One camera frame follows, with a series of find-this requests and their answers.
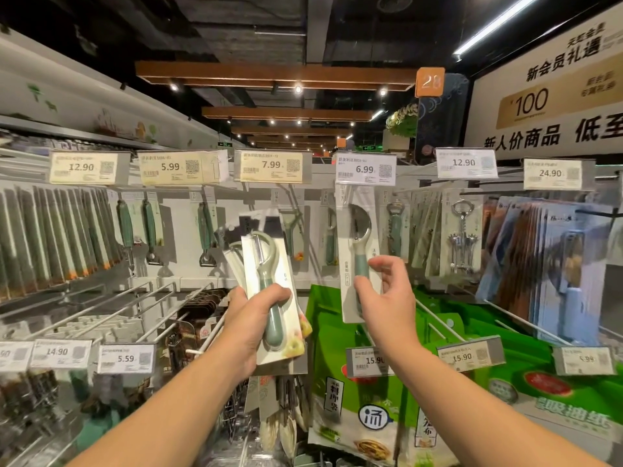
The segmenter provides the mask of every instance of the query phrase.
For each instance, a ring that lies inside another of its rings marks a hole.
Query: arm
[[[415,297],[402,260],[379,256],[370,259],[370,266],[383,274],[384,293],[378,295],[366,278],[354,282],[370,334],[464,465],[606,465],[533,423],[422,347],[415,328]]]
[[[190,466],[236,385],[253,373],[269,308],[289,296],[277,284],[248,302],[233,290],[225,329],[208,351],[69,467]]]

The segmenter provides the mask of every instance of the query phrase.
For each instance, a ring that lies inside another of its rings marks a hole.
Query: advertisement sign
[[[623,4],[476,80],[465,147],[498,160],[623,147]]]

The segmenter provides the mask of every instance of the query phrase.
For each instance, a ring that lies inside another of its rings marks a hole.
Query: aisle number 28
[[[443,67],[422,67],[416,74],[416,96],[441,96],[444,93],[444,77],[446,70]]]

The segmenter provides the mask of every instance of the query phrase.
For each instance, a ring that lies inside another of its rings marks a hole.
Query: gold promotional panel
[[[500,101],[496,129],[623,101],[623,52]]]

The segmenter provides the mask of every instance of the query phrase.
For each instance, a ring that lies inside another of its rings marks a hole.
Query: hand
[[[406,343],[419,345],[416,332],[416,297],[411,290],[404,262],[399,257],[379,255],[368,261],[381,273],[383,294],[379,295],[370,280],[356,276],[354,287],[359,294],[363,319],[375,345],[390,359]]]
[[[234,364],[238,364],[242,373],[240,380],[253,374],[257,348],[264,334],[269,309],[278,301],[290,298],[289,289],[273,283],[250,300],[241,287],[229,292],[229,307],[225,313],[225,326],[219,342],[227,346],[234,355]]]

